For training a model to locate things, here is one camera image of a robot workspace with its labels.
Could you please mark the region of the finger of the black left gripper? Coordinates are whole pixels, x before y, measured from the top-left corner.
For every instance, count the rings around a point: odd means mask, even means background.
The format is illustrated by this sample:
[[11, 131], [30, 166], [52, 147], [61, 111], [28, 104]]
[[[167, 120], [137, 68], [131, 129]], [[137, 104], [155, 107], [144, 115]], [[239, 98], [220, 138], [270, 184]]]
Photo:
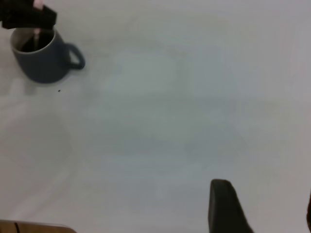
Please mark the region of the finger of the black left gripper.
[[57, 12], [47, 6], [44, 6], [43, 10], [31, 6], [1, 6], [1, 26], [5, 29], [52, 29], [56, 20]]
[[0, 14], [36, 15], [33, 0], [0, 0]]

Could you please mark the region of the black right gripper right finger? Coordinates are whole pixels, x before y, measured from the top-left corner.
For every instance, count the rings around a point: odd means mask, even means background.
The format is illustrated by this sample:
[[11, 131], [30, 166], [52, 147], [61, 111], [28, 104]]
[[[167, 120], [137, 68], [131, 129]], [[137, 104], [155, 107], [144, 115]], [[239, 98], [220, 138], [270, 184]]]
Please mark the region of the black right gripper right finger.
[[308, 208], [307, 208], [306, 220], [307, 220], [308, 229], [311, 232], [311, 196], [310, 196], [309, 204], [308, 204]]

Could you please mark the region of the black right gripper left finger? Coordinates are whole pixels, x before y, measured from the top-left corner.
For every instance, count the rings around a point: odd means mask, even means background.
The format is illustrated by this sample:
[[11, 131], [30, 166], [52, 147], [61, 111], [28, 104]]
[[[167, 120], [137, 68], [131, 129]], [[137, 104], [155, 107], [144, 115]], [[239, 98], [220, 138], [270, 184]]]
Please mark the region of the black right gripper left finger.
[[208, 226], [210, 233], [252, 233], [236, 190], [228, 180], [210, 183]]

